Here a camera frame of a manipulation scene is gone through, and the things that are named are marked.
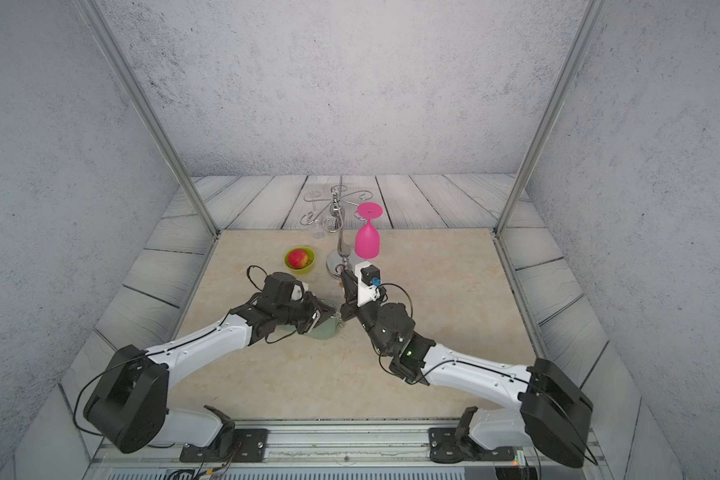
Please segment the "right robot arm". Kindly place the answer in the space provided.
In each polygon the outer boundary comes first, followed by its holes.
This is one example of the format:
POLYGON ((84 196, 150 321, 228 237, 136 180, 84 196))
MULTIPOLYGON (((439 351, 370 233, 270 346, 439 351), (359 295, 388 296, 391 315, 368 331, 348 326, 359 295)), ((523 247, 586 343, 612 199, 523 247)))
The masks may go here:
POLYGON ((432 446, 438 463, 482 461, 503 448, 533 448, 565 467, 594 463, 588 445, 592 401, 552 361, 509 365, 469 356, 418 334, 410 304, 392 303, 380 271, 364 262, 340 274, 343 319, 367 333, 384 371, 408 385, 448 387, 497 404, 468 407, 454 432, 432 446))

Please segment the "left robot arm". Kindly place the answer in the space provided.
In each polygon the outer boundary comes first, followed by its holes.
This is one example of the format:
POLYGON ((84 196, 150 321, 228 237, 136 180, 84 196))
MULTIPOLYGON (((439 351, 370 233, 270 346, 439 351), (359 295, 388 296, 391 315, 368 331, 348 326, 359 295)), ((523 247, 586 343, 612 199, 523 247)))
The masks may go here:
POLYGON ((234 421, 212 406, 171 409, 169 391, 186 377, 234 351, 250 347, 281 325, 303 335, 336 310, 294 276, 275 272, 260 291, 219 321, 184 337, 139 349, 117 350, 88 384, 78 403, 84 419, 124 454, 144 447, 181 444, 187 460, 227 459, 233 454, 234 421))

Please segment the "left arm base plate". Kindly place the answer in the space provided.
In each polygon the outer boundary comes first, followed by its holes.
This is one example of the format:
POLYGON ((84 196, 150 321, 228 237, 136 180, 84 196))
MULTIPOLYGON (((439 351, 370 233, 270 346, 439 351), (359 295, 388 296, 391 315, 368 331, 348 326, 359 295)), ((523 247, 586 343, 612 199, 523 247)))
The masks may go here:
POLYGON ((179 455, 181 463, 260 463, 264 459, 269 430, 264 428, 223 427, 208 446, 186 444, 179 455))

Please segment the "green fabric pouch bag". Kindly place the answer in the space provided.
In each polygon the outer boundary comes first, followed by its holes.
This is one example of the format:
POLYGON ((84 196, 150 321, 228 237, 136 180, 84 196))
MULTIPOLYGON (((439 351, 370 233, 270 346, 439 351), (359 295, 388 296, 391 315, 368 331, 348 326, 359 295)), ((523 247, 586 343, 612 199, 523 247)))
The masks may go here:
POLYGON ((334 315, 339 305, 332 299, 323 299, 308 291, 295 311, 292 327, 297 335, 316 340, 332 338, 338 329, 334 315))

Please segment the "brown white plush keychain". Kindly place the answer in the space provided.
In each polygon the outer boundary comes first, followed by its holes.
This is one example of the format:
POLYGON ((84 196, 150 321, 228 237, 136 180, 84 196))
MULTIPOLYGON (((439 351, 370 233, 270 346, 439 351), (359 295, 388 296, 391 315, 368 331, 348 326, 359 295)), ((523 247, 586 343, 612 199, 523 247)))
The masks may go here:
POLYGON ((347 306, 346 306, 346 305, 342 305, 342 306, 336 311, 336 314, 334 315, 334 318, 335 318, 335 323, 336 323, 337 325, 343 324, 343 323, 347 320, 347 306))

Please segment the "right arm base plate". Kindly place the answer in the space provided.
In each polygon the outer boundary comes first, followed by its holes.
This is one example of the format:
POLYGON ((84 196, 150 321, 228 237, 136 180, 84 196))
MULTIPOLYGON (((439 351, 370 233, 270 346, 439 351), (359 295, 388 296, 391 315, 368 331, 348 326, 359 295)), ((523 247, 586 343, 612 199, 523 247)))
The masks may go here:
POLYGON ((511 462, 516 460, 512 447, 487 450, 467 434, 460 434, 456 428, 434 427, 428 430, 429 460, 438 464, 455 464, 464 461, 511 462))

